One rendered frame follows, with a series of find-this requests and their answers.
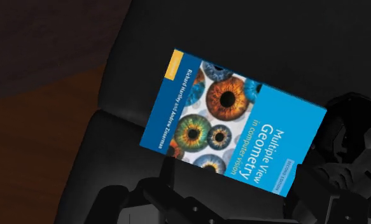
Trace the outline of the black lumpy figure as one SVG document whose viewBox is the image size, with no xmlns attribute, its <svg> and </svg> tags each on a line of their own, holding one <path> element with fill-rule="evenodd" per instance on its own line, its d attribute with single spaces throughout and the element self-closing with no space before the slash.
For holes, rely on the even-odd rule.
<svg viewBox="0 0 371 224">
<path fill-rule="evenodd" d="M 336 188 L 371 198 L 371 100 L 350 92 L 330 100 L 304 159 Z"/>
</svg>

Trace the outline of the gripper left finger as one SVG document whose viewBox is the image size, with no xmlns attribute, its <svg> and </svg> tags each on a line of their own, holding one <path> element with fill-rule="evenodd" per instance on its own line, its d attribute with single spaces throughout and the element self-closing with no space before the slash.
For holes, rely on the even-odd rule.
<svg viewBox="0 0 371 224">
<path fill-rule="evenodd" d="M 173 190 L 175 162 L 165 157 L 159 176 L 139 180 L 133 191 L 122 185 L 101 188 L 93 202 L 93 224 L 117 224 L 122 209 L 149 204 L 162 213 L 165 224 L 226 224 L 197 199 Z"/>
</svg>

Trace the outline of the blue book with eye pictures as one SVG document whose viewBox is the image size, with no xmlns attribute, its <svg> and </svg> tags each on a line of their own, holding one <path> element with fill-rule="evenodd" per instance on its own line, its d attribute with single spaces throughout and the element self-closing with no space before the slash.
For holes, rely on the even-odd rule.
<svg viewBox="0 0 371 224">
<path fill-rule="evenodd" d="M 175 50 L 141 146 L 285 197 L 325 114 Z"/>
</svg>

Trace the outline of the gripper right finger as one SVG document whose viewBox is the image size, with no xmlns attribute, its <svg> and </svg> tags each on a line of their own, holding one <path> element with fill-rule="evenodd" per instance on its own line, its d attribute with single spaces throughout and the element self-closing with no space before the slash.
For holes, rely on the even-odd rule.
<svg viewBox="0 0 371 224">
<path fill-rule="evenodd" d="M 316 219 L 311 223 L 296 218 L 299 224 L 368 224 L 368 202 L 364 197 L 335 188 L 304 164 L 297 165 L 295 179 L 284 200 L 284 216 L 295 219 L 299 204 Z"/>
</svg>

